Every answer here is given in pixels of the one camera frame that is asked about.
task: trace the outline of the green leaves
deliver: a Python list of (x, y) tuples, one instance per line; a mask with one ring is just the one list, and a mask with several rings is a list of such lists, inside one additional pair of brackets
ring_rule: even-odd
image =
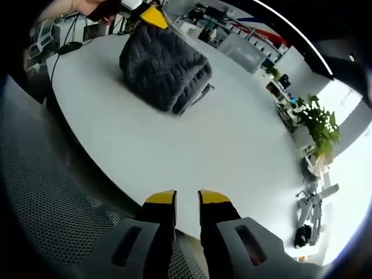
[(307, 100), (308, 103), (298, 98), (297, 106), (301, 111), (293, 112), (293, 114), (299, 118), (298, 124), (304, 124), (309, 129), (316, 144), (318, 156), (330, 155), (333, 144), (339, 143), (339, 127), (336, 124), (335, 113), (321, 108), (317, 96), (309, 95)]
[(319, 98), (316, 97), (315, 95), (314, 96), (311, 96), (309, 95), (307, 97), (307, 99), (309, 100), (309, 105), (312, 106), (312, 103), (315, 102), (317, 108), (320, 108), (320, 105), (319, 105)]
[(298, 99), (297, 99), (297, 105), (298, 105), (299, 107), (305, 105), (305, 100), (302, 99), (302, 98), (298, 98)]
[(280, 72), (275, 67), (265, 67), (264, 70), (267, 74), (272, 74), (276, 80), (280, 78)]

